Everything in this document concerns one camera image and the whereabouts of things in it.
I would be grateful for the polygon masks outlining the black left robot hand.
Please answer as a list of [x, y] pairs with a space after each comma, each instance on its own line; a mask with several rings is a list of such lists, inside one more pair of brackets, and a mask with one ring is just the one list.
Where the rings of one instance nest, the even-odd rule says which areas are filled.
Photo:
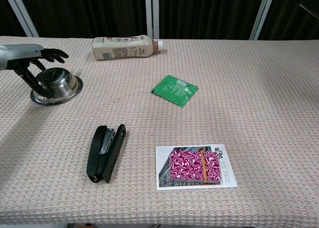
[[43, 48], [38, 44], [2, 45], [0, 47], [0, 69], [13, 70], [35, 92], [40, 95], [46, 95], [48, 92], [40, 85], [39, 81], [28, 70], [28, 67], [32, 63], [40, 70], [45, 71], [45, 67], [39, 59], [64, 63], [64, 59], [68, 57], [68, 54], [60, 49]]

